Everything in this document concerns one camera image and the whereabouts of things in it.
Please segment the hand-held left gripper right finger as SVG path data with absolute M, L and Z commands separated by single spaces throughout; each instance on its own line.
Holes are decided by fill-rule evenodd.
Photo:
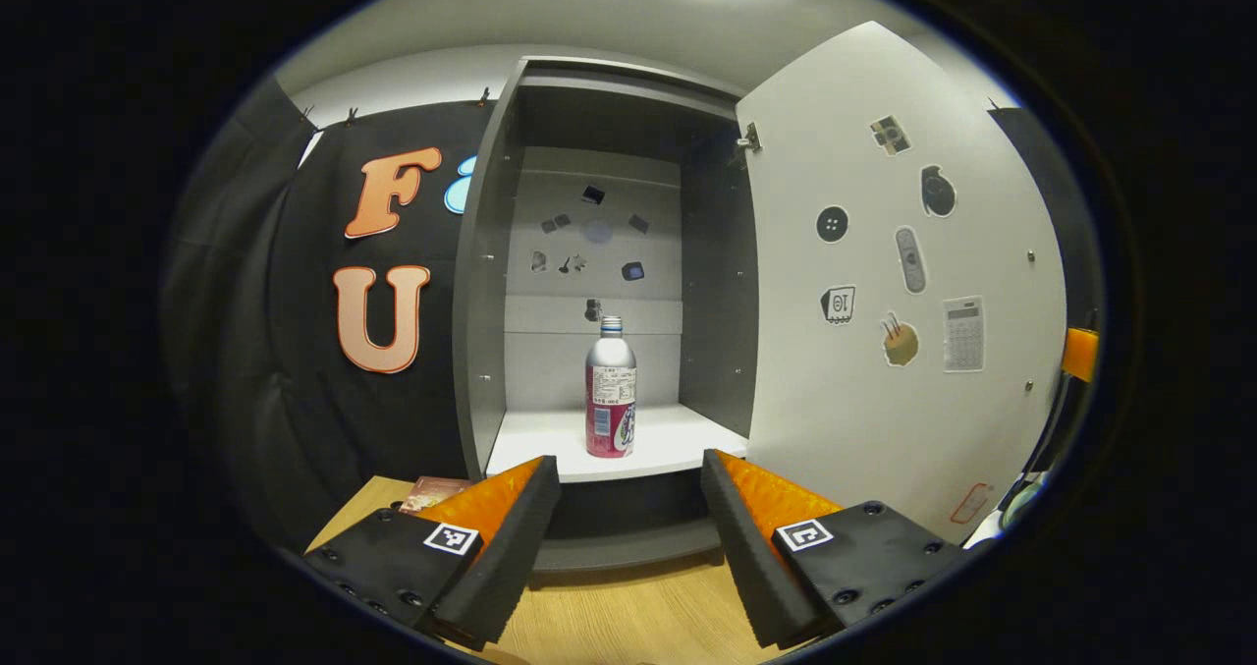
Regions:
M 764 647 L 789 650 L 876 618 L 965 556 L 882 502 L 843 508 L 715 449 L 703 455 L 700 489 Z

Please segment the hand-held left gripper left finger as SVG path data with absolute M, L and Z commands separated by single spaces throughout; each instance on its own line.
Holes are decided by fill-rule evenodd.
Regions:
M 403 629 L 480 651 L 515 613 L 558 500 L 542 455 L 417 514 L 380 508 L 302 561 Z

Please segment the white cabinet door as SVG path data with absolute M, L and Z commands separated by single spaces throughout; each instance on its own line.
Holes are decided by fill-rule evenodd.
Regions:
M 965 541 L 1031 459 L 1063 357 L 1063 255 L 1022 156 L 875 23 L 737 114 L 760 145 L 749 460 Z

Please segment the silver bottle red label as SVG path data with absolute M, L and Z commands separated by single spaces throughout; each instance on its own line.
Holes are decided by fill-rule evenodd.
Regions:
M 634 451 L 637 361 L 623 338 L 623 318 L 603 316 L 600 339 L 585 357 L 585 450 L 593 458 Z

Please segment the white cabinet shelf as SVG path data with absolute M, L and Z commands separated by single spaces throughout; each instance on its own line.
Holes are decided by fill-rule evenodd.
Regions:
M 613 481 L 694 470 L 708 449 L 745 458 L 748 437 L 683 405 L 644 407 L 634 427 L 634 453 L 628 458 L 596 458 L 585 450 L 581 411 L 507 412 L 485 475 L 499 475 L 538 456 L 554 456 L 563 484 Z

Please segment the brown cover book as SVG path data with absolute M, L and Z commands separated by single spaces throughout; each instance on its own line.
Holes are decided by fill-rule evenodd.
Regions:
M 468 490 L 468 486 L 471 486 L 471 481 L 466 478 L 419 476 L 409 495 L 397 504 L 397 509 L 417 515 L 422 510 L 458 495 L 459 492 Z

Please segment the pale teal object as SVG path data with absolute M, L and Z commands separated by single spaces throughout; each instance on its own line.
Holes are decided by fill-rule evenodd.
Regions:
M 1017 486 L 1017 490 L 1011 495 L 1009 503 L 1006 509 L 1001 513 L 1001 532 L 1011 530 L 1011 525 L 1014 525 L 1019 519 L 1019 513 L 1024 510 L 1042 492 L 1046 486 L 1046 481 L 1050 481 L 1050 470 L 1036 471 L 1033 476 L 1026 478 Z

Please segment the black backdrop cloth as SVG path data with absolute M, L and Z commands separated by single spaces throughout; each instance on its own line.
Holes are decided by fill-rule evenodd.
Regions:
M 453 300 L 468 185 L 497 98 L 419 106 L 326 128 L 275 85 L 279 140 L 256 173 L 207 163 L 189 191 L 195 233 L 163 292 L 172 377 L 265 539 L 295 552 L 372 476 L 470 478 L 458 419 Z M 1079 186 L 1024 107 L 983 106 L 1022 156 L 1063 255 L 1066 329 L 1094 326 L 1099 249 Z M 1006 508 L 1055 436 L 1050 422 Z

